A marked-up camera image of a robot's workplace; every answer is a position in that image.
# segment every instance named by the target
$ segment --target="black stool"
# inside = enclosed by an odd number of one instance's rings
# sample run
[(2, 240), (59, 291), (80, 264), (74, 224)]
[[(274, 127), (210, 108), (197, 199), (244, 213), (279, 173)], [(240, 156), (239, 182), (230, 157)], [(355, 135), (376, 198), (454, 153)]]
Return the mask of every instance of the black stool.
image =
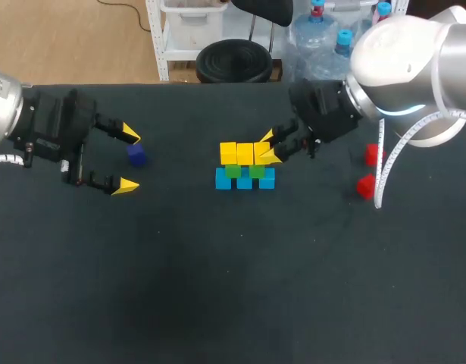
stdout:
[(208, 45), (195, 61), (195, 74), (201, 83), (263, 83), (273, 72), (274, 23), (271, 23), (270, 48), (252, 42), (256, 15), (253, 16), (249, 40), (226, 39)]

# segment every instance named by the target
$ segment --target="chair backrest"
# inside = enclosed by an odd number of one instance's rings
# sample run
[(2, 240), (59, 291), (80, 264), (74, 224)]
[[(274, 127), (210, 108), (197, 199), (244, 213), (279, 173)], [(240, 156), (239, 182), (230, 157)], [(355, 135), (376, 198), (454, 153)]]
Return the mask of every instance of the chair backrest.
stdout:
[(282, 27), (292, 23), (293, 0), (231, 0), (234, 6)]

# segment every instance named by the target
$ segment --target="blue block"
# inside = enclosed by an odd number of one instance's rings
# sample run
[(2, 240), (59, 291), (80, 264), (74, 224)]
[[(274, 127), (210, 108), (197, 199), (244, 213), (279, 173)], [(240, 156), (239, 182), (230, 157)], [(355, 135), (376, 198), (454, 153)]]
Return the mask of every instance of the blue block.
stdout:
[(260, 190), (274, 190), (275, 188), (275, 169), (265, 168), (264, 178), (260, 178)]
[(226, 177), (225, 168), (216, 168), (216, 190), (230, 190), (231, 179)]
[(249, 178), (249, 168), (241, 168), (241, 177), (236, 180), (236, 188), (238, 190), (252, 190), (253, 179)]
[(127, 146), (127, 153), (130, 164), (135, 167), (142, 167), (147, 162), (147, 156), (140, 143)]

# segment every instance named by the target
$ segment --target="white storage box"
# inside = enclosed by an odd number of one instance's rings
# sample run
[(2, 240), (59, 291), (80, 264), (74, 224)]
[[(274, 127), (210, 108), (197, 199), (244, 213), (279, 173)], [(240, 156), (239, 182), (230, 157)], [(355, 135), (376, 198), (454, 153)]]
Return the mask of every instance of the white storage box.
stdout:
[(325, 14), (333, 17), (343, 26), (366, 19), (378, 0), (325, 0)]
[(227, 4), (209, 8), (185, 8), (179, 1), (161, 0), (170, 27), (169, 42), (175, 49), (201, 50), (223, 38), (223, 13)]

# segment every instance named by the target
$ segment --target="power cord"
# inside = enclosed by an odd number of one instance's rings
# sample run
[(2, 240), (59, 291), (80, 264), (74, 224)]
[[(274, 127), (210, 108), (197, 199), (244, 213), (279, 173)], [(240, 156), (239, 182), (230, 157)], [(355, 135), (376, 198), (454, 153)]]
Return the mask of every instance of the power cord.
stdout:
[(139, 9), (135, 8), (133, 5), (124, 4), (124, 3), (121, 3), (121, 2), (103, 2), (102, 0), (96, 0), (96, 1), (99, 4), (102, 4), (102, 5), (117, 5), (117, 6), (127, 6), (128, 8), (132, 8), (136, 12), (136, 15), (139, 17), (139, 26), (140, 26), (140, 28), (142, 28), (142, 30), (144, 32), (150, 33), (150, 29), (146, 29), (142, 25), (142, 17), (140, 16)]

